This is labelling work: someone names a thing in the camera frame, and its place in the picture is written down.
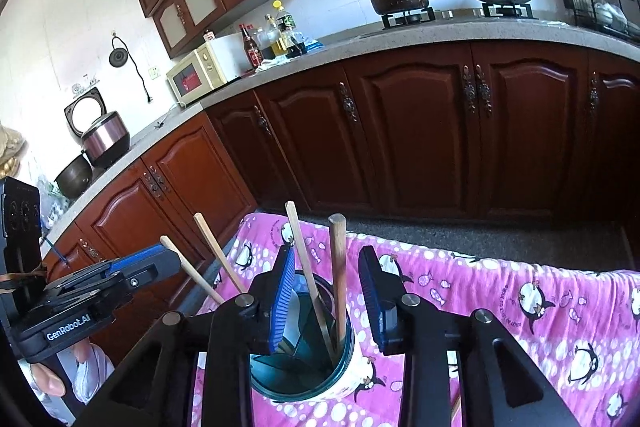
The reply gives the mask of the white gloved left hand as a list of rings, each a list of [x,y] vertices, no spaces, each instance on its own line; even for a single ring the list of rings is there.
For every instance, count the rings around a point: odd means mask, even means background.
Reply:
[[[96,395],[114,365],[105,352],[86,338],[40,363],[18,360],[23,375],[50,416],[73,425]]]

